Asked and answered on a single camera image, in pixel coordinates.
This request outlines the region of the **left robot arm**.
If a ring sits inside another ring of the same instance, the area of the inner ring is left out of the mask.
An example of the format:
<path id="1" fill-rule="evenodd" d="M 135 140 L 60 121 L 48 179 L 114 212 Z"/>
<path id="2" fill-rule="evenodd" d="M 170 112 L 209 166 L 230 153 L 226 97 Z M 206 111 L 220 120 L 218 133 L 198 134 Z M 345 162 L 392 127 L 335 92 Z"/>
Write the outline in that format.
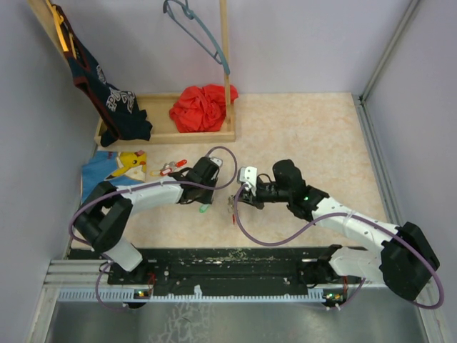
<path id="1" fill-rule="evenodd" d="M 168 204 L 210 204 L 222 160 L 201 157 L 192 168 L 171 173 L 157 182 L 134 187 L 99 183 L 86 198 L 73 227 L 98 254 L 123 269 L 131 282 L 143 282 L 148 265 L 139 250 L 124 238 L 127 221 L 133 215 Z"/>

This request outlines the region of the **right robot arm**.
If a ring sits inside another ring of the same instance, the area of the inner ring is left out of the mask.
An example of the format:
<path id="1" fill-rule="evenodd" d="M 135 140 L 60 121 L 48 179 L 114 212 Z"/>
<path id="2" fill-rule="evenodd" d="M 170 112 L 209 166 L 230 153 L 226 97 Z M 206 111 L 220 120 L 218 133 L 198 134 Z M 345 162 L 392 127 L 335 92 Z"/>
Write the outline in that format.
<path id="1" fill-rule="evenodd" d="M 380 222 L 344 206 L 328 193 L 307 184 L 290 159 L 276 162 L 272 171 L 273 179 L 263 182 L 257 168 L 240 168 L 237 181 L 241 187 L 233 204 L 263 209 L 267 203 L 284 203 L 309 227 L 332 229 L 359 245 L 357 249 L 340 244 L 329 246 L 315 262 L 301 270 L 306 284 L 359 277 L 382 282 L 394 294 L 412 302 L 434 280 L 438 294 L 443 295 L 436 273 L 440 262 L 417 225 Z"/>

